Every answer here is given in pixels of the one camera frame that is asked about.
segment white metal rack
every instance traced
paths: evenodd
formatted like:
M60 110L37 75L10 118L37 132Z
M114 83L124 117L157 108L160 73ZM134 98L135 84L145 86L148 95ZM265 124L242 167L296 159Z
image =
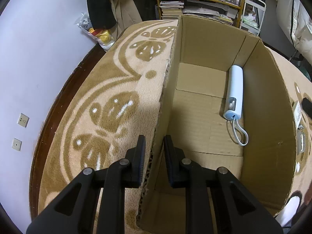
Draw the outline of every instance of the white metal rack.
M264 6L261 6L261 5L255 3L255 2L253 2L253 1L251 1L251 0L245 0L243 13L242 13L242 15L241 15L241 25L240 25L240 29L241 29L242 27L247 28L247 29L248 29L248 32L251 32L251 33L253 33L253 34L257 35L257 36L259 35L259 33L260 33L260 31L261 31L261 26L262 26L262 22L263 22L263 18L264 18L264 13L265 13L265 11L266 11L266 4L265 4L263 1L261 1L261 0L258 0L258 1L259 1L260 3L262 3ZM249 25L247 25L246 23L243 23L243 16L244 16L244 14L245 14L246 4L250 4L250 5L252 5L252 6L254 6L254 7L256 7L256 8L258 8L258 9L260 9L260 10L263 11L262 18L261 18L261 20L259 20L259 21L261 22L261 23L260 23L260 26L259 26L259 29L255 28L255 27L252 27L252 26L249 26Z

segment wall outlet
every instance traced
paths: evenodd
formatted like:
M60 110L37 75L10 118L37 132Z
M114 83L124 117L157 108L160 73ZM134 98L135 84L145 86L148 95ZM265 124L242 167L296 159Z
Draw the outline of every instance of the wall outlet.
M25 128L27 126L28 120L29 117L21 113L20 118L18 119L18 124Z
M16 149L17 151L20 151L21 150L21 141L14 138L13 143L12 143L12 148Z

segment stack of books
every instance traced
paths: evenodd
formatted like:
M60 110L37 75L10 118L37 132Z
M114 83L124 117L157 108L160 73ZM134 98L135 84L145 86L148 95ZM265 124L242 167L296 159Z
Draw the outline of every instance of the stack of books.
M184 1L162 1L160 8L162 19L178 19L182 15Z

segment white wrist strap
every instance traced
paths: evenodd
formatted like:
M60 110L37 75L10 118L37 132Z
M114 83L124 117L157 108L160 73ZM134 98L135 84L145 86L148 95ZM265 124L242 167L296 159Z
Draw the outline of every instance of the white wrist strap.
M237 130L240 130L240 131L242 131L242 132L244 133L244 135L245 135L245 137L246 137L246 142L245 142L245 144L241 143L241 141L238 139L238 136L237 136L236 131L235 131L234 123L235 123L236 126L238 127ZM232 120L232 130L233 130L234 137L235 137L236 141L238 142L238 144L241 145L241 146L245 146L245 145L248 143L248 134L247 134L247 132L238 124L237 119Z

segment silver screw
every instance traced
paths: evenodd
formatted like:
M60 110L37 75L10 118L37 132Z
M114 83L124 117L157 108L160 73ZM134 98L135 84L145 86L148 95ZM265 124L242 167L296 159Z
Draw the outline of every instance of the silver screw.
M191 159L182 159L182 164L190 164L191 162Z
M85 174L85 175L89 175L89 174L92 173L92 169L91 169L91 168L85 168L82 172L83 172L83 174Z
M119 163L121 165L127 165L129 163L129 160L128 159L120 159Z
M226 174L227 173L227 168L226 167L220 167L219 168L219 173L222 173L222 174Z

